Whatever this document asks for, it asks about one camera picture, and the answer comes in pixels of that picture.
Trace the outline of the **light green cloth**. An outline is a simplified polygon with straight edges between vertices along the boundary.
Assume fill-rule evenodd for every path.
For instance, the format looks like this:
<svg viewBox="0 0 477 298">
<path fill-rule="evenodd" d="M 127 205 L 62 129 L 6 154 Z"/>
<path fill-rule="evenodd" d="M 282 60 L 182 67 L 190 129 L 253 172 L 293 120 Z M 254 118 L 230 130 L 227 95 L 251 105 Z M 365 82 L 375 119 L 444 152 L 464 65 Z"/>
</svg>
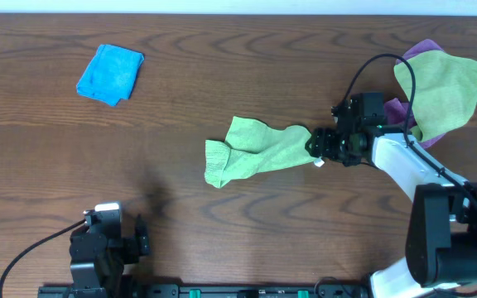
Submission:
<svg viewBox="0 0 477 298">
<path fill-rule="evenodd" d="M 311 138 L 302 125 L 282 130 L 253 118 L 234 117 L 223 141 L 205 142 L 205 182 L 220 189 L 232 180 L 312 163 Z"/>
</svg>

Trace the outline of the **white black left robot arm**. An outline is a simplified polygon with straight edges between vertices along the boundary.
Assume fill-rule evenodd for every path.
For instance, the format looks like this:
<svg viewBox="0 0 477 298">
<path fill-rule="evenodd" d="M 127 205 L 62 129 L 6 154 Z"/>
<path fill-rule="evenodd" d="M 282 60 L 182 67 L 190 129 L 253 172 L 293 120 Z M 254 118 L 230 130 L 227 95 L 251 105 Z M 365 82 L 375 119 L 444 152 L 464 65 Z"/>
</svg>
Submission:
<svg viewBox="0 0 477 298">
<path fill-rule="evenodd" d="M 150 253 L 147 224 L 138 216 L 134 234 L 122 235 L 121 212 L 89 211 L 70 236 L 70 272 L 75 297 L 144 297 L 144 288 L 124 267 Z"/>
</svg>

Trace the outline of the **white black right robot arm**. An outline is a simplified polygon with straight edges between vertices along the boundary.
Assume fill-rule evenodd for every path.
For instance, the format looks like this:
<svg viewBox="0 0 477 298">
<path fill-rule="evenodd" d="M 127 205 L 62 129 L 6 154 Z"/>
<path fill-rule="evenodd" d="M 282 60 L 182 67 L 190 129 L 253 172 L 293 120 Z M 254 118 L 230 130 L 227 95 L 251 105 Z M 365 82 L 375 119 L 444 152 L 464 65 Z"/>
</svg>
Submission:
<svg viewBox="0 0 477 298">
<path fill-rule="evenodd" d="M 336 127 L 315 129 L 308 153 L 344 166 L 367 161 L 412 202 L 405 256 L 370 275 L 370 295 L 459 297 L 457 287 L 477 283 L 477 183 L 450 172 L 403 127 L 389 125 L 380 103 L 353 99 L 332 114 Z"/>
</svg>

